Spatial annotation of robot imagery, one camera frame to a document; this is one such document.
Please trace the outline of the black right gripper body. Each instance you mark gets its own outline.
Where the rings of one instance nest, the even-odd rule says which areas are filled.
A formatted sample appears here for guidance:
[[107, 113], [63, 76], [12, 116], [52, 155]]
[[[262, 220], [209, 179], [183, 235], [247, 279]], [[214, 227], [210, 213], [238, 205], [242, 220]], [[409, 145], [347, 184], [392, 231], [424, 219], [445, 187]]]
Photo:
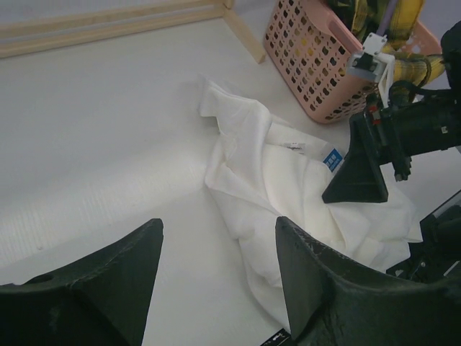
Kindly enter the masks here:
[[365, 152], [373, 177], [377, 182], [384, 182], [380, 166], [391, 163], [397, 182], [406, 181], [411, 174], [411, 158], [403, 150], [397, 126], [394, 121], [407, 107], [382, 104], [365, 106]]

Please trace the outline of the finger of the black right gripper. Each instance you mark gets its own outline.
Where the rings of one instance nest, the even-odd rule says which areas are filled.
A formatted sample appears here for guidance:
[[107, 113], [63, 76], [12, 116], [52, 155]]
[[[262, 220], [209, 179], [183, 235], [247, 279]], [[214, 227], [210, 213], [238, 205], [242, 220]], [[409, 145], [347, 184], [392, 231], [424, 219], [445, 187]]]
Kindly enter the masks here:
[[350, 118], [349, 129], [349, 150], [324, 190], [323, 202], [384, 203], [388, 189], [380, 168], [380, 136], [363, 112]]

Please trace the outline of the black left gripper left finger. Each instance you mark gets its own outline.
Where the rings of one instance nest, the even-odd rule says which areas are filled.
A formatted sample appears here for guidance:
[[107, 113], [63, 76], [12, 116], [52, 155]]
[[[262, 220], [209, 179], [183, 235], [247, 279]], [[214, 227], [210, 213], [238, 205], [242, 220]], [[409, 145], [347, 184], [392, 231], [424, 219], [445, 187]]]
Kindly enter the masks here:
[[154, 218], [26, 283], [1, 286], [2, 345], [141, 345], [161, 256]]

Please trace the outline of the yellow plaid flannel shirt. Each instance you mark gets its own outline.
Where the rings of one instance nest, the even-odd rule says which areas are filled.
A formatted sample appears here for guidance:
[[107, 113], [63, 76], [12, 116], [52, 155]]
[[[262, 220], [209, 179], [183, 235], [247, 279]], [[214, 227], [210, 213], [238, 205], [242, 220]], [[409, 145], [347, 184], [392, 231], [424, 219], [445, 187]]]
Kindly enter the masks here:
[[[360, 42], [371, 32], [377, 32], [388, 7], [387, 1], [328, 1], [328, 6]], [[423, 87], [444, 73], [440, 54], [421, 55], [404, 52], [401, 48], [410, 39], [423, 1], [399, 1], [385, 34], [388, 42], [383, 52], [395, 57], [393, 80], [408, 81]]]

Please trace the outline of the white collared shirt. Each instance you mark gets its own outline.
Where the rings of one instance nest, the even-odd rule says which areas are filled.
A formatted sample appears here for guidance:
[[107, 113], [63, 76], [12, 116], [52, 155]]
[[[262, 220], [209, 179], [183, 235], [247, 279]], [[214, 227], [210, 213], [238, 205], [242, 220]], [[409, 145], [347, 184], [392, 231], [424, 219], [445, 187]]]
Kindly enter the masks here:
[[374, 270], [408, 259], [421, 228], [414, 204], [395, 185], [388, 185], [385, 203], [324, 203], [343, 162], [340, 151], [227, 84], [202, 77], [198, 85], [199, 113], [215, 118], [219, 129], [205, 186], [238, 242], [254, 298], [275, 321], [289, 325], [276, 250], [280, 216]]

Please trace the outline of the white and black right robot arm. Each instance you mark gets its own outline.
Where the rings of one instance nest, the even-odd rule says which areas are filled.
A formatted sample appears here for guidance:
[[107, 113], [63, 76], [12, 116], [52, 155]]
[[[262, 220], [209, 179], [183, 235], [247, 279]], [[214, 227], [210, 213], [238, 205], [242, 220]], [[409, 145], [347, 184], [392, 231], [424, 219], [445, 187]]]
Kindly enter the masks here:
[[459, 24], [444, 33], [441, 44], [449, 88], [397, 81], [388, 104], [369, 96], [364, 110], [349, 120], [349, 150], [322, 194], [325, 203], [384, 203], [383, 165], [392, 164], [395, 180], [406, 181], [413, 156], [460, 145]]

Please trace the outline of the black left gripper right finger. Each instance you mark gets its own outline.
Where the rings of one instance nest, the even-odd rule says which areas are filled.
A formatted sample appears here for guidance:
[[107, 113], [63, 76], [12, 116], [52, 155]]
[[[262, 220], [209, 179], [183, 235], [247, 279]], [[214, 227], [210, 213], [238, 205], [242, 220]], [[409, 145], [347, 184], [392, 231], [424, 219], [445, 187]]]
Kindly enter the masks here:
[[297, 345], [459, 345], [460, 279], [415, 283], [361, 265], [286, 217], [275, 226]]

